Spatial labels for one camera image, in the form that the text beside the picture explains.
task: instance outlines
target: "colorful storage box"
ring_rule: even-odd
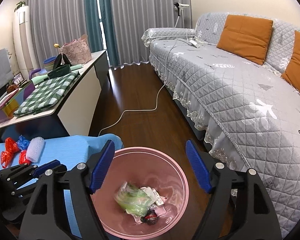
[[[33,82],[29,81],[17,93],[13,91],[4,97],[0,102],[0,123],[12,119],[14,117],[13,112],[19,108],[34,89]]]

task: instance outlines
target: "dark brown floor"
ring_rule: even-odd
[[[162,86],[150,64],[125,66],[110,70],[90,128],[90,136],[98,136],[101,128],[115,123],[126,109],[153,109]],[[178,224],[156,240],[189,240],[203,216],[209,195],[199,187],[185,154],[185,144],[196,139],[170,94],[164,88],[159,94],[158,108],[153,112],[125,113],[121,121],[105,131],[121,137],[125,147],[142,146],[160,150],[171,156],[183,169],[189,183],[190,196],[185,214]],[[229,207],[221,235],[229,232],[232,210]]]

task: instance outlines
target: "red plastic bag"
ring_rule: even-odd
[[[6,168],[12,161],[13,156],[16,152],[20,151],[18,144],[8,137],[5,141],[6,150],[0,154],[0,162],[2,168]]]
[[[31,161],[26,159],[26,153],[27,153],[27,150],[21,151],[21,153],[19,155],[19,164],[25,164],[25,163],[27,163],[28,165],[31,164]]]

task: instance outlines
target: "pink trash bin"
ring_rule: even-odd
[[[114,200],[114,193],[125,182],[137,187],[155,188],[168,199],[166,213],[155,225],[137,224]],[[182,217],[189,199],[189,186],[180,166],[166,154],[145,147],[115,152],[101,189],[91,196],[104,229],[117,237],[150,239],[171,229]]]

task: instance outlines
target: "curtain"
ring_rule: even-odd
[[[149,48],[141,37],[148,28],[174,27],[178,17],[174,2],[190,4],[190,0],[111,0],[120,65],[148,61]],[[191,28],[191,7],[184,9],[184,17],[185,25],[180,17],[177,27]]]
[[[87,33],[83,0],[26,0],[30,6],[30,22],[34,51],[38,63],[56,56],[53,46],[71,42]]]
[[[119,65],[117,41],[114,34],[111,0],[99,0],[106,46],[111,66]]]
[[[84,7],[90,50],[103,50],[97,0],[84,0]]]

